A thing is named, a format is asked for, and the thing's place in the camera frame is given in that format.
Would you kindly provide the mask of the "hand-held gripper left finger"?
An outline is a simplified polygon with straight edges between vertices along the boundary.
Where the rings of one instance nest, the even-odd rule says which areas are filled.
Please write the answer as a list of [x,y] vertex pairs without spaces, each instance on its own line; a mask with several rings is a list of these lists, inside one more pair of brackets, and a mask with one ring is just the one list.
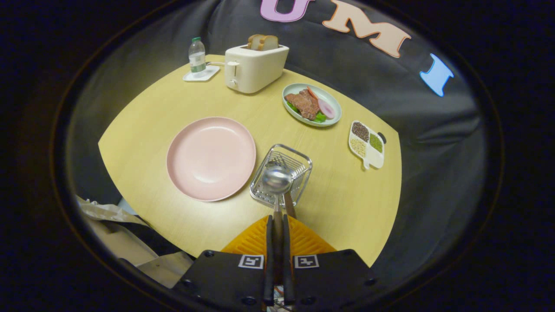
[[211,309],[265,309],[274,298],[272,228],[266,216],[223,250],[203,251],[173,289]]

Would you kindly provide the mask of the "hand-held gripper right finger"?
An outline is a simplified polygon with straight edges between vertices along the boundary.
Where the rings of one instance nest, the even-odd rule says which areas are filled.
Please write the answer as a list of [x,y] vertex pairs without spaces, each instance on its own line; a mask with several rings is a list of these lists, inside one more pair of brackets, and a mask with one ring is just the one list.
[[377,276],[352,249],[336,250],[284,216],[284,302],[295,309],[351,309],[377,290]]

